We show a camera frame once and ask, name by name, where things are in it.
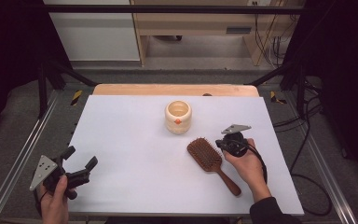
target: white cabinet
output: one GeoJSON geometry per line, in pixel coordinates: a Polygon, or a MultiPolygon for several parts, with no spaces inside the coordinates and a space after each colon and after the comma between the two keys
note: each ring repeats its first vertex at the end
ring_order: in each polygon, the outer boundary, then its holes
{"type": "MultiPolygon", "coordinates": [[[[129,5],[128,0],[44,0],[45,4],[129,5]]],[[[70,61],[140,61],[130,13],[50,13],[70,61]]]]}

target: hand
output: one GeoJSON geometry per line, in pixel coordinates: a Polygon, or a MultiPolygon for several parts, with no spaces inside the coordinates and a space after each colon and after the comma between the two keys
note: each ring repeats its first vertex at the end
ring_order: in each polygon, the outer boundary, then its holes
{"type": "MultiPolygon", "coordinates": [[[[247,140],[255,148],[255,141],[252,138],[247,140]]],[[[261,161],[254,152],[248,150],[245,155],[238,158],[223,150],[223,155],[226,161],[229,161],[235,167],[240,177],[249,185],[255,203],[264,198],[271,197],[269,187],[264,180],[261,161]]]]}
{"type": "Polygon", "coordinates": [[[43,224],[66,224],[68,223],[68,198],[64,195],[68,185],[68,177],[63,175],[57,183],[54,194],[49,192],[43,184],[40,186],[43,224]]]}

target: floor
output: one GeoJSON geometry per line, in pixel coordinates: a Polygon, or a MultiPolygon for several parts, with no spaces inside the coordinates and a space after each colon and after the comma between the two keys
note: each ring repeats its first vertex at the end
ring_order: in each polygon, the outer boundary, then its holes
{"type": "MultiPolygon", "coordinates": [[[[269,51],[266,53],[267,57],[273,59],[272,55],[269,56],[269,51]]],[[[174,36],[153,36],[144,66],[139,62],[73,62],[73,65],[85,77],[107,83],[244,84],[264,76],[274,68],[266,62],[254,66],[240,37],[219,36],[183,36],[181,41],[177,41],[174,36]]],[[[66,75],[64,78],[68,82],[64,92],[49,88],[50,99],[56,97],[59,102],[50,111],[48,123],[37,119],[36,83],[13,90],[8,98],[7,107],[0,118],[0,223],[25,223],[23,219],[14,222],[16,220],[13,217],[31,218],[30,223],[35,223],[34,220],[37,219],[33,197],[27,189],[31,178],[28,173],[34,169],[33,162],[38,160],[35,154],[48,151],[54,155],[57,148],[66,147],[71,139],[71,132],[76,128],[86,97],[82,97],[77,106],[69,106],[67,102],[72,101],[75,90],[82,89],[84,95],[92,93],[92,88],[81,85],[66,75]],[[30,135],[36,126],[42,134],[30,135]],[[34,154],[27,152],[27,148],[34,151],[34,154]],[[22,165],[13,169],[15,164],[22,165]]],[[[310,77],[310,80],[314,85],[320,85],[317,78],[310,77]]],[[[277,85],[279,82],[280,77],[275,77],[258,88],[260,95],[266,99],[273,123],[291,118],[294,113],[290,104],[294,101],[294,95],[291,91],[280,91],[277,85]],[[286,101],[287,104],[271,102],[272,91],[277,94],[278,100],[286,101]]],[[[324,189],[333,192],[334,207],[324,217],[307,212],[302,221],[358,223],[358,165],[355,161],[342,158],[339,143],[321,113],[316,114],[312,120],[312,136],[306,145],[307,150],[298,160],[296,172],[311,176],[324,185],[324,189]]],[[[294,160],[305,130],[302,125],[294,127],[293,133],[276,131],[288,164],[294,160]]],[[[317,187],[309,187],[310,183],[303,179],[294,177],[294,181],[304,205],[312,211],[322,212],[327,205],[324,193],[317,187]]],[[[83,217],[78,221],[85,223],[83,217]]]]}

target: beige container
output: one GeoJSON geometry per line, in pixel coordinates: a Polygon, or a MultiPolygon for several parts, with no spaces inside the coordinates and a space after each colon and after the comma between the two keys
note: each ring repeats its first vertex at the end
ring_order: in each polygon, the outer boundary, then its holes
{"type": "Polygon", "coordinates": [[[185,101],[173,101],[165,107],[165,126],[172,133],[185,133],[191,126],[191,106],[185,101]]]}

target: person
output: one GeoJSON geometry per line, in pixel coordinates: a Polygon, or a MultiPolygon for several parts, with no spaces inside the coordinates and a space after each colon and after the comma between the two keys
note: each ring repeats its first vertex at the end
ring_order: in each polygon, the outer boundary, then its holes
{"type": "MultiPolygon", "coordinates": [[[[254,139],[248,138],[247,140],[248,143],[255,148],[254,139]]],[[[272,197],[269,187],[264,180],[261,162],[251,150],[248,150],[245,155],[239,158],[230,155],[226,151],[223,151],[223,155],[225,156],[225,159],[235,167],[240,177],[248,184],[249,189],[253,194],[254,204],[250,208],[250,216],[253,224],[301,223],[298,218],[284,214],[281,211],[276,199],[272,197]]],[[[67,183],[68,179],[63,175],[57,184],[54,194],[47,192],[46,188],[41,185],[40,192],[44,195],[41,199],[42,219],[44,224],[68,223],[68,203],[67,198],[64,195],[67,183]]]]}

